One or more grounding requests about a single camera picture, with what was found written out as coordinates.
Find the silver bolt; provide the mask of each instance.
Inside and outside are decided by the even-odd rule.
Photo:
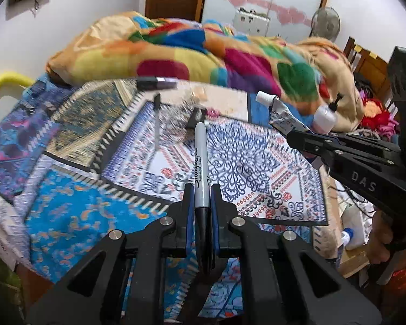
[[[235,226],[243,226],[245,225],[245,219],[243,217],[234,217],[232,219],[232,224]]]
[[[296,233],[291,230],[287,230],[283,232],[283,237],[288,241],[293,241],[296,239]]]
[[[161,225],[168,226],[173,223],[173,218],[170,216],[164,216],[161,219],[159,219],[159,222]]]
[[[120,231],[120,230],[110,231],[110,233],[108,234],[108,237],[110,237],[110,239],[112,239],[112,240],[118,240],[120,237],[122,237],[122,231]]]

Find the wooden headboard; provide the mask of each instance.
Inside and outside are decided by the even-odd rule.
[[[360,73],[366,77],[373,86],[375,97],[385,104],[391,96],[391,82],[387,74],[388,63],[378,55],[355,44],[355,39],[352,37],[349,37],[344,54],[351,65],[356,63],[358,56],[360,57],[358,64],[354,67],[354,73]]]

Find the hand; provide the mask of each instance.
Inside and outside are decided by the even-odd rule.
[[[382,218],[382,212],[377,211],[373,216],[373,229],[368,238],[366,253],[370,260],[370,264],[380,264],[386,262],[390,258],[390,252],[384,244],[389,244],[393,239],[391,227]],[[401,256],[400,262],[396,266],[396,270],[401,270],[406,267],[406,249]]]

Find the black pump nozzle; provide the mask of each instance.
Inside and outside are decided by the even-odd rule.
[[[336,100],[329,104],[328,107],[330,108],[330,110],[331,110],[332,112],[337,111],[337,107],[338,107],[337,103],[338,103],[338,101],[340,101],[342,98],[343,98],[343,95],[340,94],[340,93],[338,93]]]

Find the gray pen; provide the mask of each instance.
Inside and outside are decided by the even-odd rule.
[[[153,99],[153,109],[155,111],[155,151],[159,150],[159,110],[161,109],[161,94],[156,94]]]
[[[196,253],[199,270],[205,275],[212,268],[212,220],[209,198],[209,165],[207,160],[207,134],[203,122],[196,125],[194,156],[194,215],[196,225]]]

